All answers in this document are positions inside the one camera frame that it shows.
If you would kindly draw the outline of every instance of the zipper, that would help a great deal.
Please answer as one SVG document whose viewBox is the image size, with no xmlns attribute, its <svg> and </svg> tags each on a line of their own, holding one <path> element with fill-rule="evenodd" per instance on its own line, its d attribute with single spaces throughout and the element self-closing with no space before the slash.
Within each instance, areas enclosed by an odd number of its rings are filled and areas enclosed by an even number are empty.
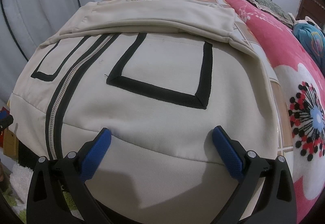
<svg viewBox="0 0 325 224">
<path fill-rule="evenodd" d="M 39 63 L 39 65 L 36 67 L 36 69 L 34 70 L 34 72 L 32 73 L 32 75 L 30 77 L 32 78 L 37 78 L 39 80 L 45 81 L 45 82 L 51 82 L 53 81 L 58 74 L 60 73 L 62 67 L 64 66 L 64 64 L 67 62 L 67 60 L 71 57 L 72 54 L 74 54 L 74 52 L 76 50 L 79 49 L 79 47 L 81 45 L 83 45 L 83 43 L 90 37 L 90 35 L 85 36 L 84 38 L 82 38 L 82 40 L 77 44 L 77 46 L 64 58 L 64 60 L 62 61 L 62 63 L 60 64 L 60 66 L 58 67 L 58 69 L 54 72 L 54 74 L 52 75 L 48 75 L 45 74 L 43 72 L 38 71 L 38 69 L 40 68 L 41 64 L 43 63 L 44 59 L 50 54 L 50 52 L 52 52 L 57 45 L 59 44 L 60 41 L 58 41 L 56 43 L 56 45 L 44 56 L 44 58 L 42 59 L 42 61 Z"/>
<path fill-rule="evenodd" d="M 63 158 L 61 129 L 63 117 L 74 90 L 88 68 L 120 34 L 101 35 L 95 43 L 74 63 L 56 88 L 48 106 L 45 121 L 45 137 L 50 159 Z"/>
</svg>

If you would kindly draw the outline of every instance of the metal screw head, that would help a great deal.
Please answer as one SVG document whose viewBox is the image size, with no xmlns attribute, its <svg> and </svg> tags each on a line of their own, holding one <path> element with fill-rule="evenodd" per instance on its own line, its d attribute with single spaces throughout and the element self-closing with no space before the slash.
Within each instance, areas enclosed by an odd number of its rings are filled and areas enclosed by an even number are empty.
<svg viewBox="0 0 325 224">
<path fill-rule="evenodd" d="M 76 157 L 76 152 L 75 151 L 71 151 L 70 153 L 68 153 L 68 158 L 72 159 L 74 157 Z"/>
<path fill-rule="evenodd" d="M 248 156 L 251 157 L 251 158 L 255 158 L 256 157 L 256 153 L 252 150 L 248 151 Z"/>
<path fill-rule="evenodd" d="M 284 158 L 282 155 L 280 155 L 280 156 L 278 157 L 278 159 L 279 159 L 280 162 L 285 162 L 285 158 Z"/>
<path fill-rule="evenodd" d="M 41 156 L 40 158 L 38 158 L 38 162 L 44 162 L 45 161 L 45 156 Z"/>
</svg>

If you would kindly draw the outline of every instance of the bedspread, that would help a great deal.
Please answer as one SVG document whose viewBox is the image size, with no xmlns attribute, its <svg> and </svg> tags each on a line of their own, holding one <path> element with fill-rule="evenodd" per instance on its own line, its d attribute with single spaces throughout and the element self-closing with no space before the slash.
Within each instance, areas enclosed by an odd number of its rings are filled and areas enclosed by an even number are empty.
<svg viewBox="0 0 325 224">
<path fill-rule="evenodd" d="M 225 0 L 254 34 L 274 69 L 288 108 L 299 223 L 325 182 L 325 78 L 291 30 L 245 0 Z"/>
</svg>

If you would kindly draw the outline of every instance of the black clamp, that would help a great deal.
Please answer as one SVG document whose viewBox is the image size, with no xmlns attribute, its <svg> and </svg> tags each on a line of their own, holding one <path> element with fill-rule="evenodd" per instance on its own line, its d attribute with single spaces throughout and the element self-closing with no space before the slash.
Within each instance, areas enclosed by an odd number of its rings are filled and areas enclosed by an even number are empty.
<svg viewBox="0 0 325 224">
<path fill-rule="evenodd" d="M 11 124 L 13 124 L 14 118 L 9 114 L 9 111 L 2 109 L 0 111 L 0 133 L 7 129 Z"/>
<path fill-rule="evenodd" d="M 295 193 L 285 158 L 260 158 L 231 140 L 221 126 L 214 128 L 212 140 L 239 184 L 211 224 L 296 224 Z M 104 128 L 78 153 L 70 152 L 63 159 L 51 161 L 40 157 L 28 193 L 27 224 L 113 224 L 84 184 L 94 175 L 110 143 L 111 133 Z M 260 177 L 265 177 L 265 181 L 253 213 L 240 220 Z M 70 192 L 84 220 L 70 213 L 61 186 Z M 140 224 L 123 219 L 123 223 Z"/>
</svg>

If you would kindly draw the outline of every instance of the blue cloth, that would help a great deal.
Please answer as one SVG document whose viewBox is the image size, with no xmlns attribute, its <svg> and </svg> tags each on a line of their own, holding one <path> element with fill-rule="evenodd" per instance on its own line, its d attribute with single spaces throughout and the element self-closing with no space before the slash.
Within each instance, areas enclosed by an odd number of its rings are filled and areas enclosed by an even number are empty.
<svg viewBox="0 0 325 224">
<path fill-rule="evenodd" d="M 308 23 L 297 23 L 294 25 L 293 34 L 325 76 L 324 34 Z"/>
</svg>

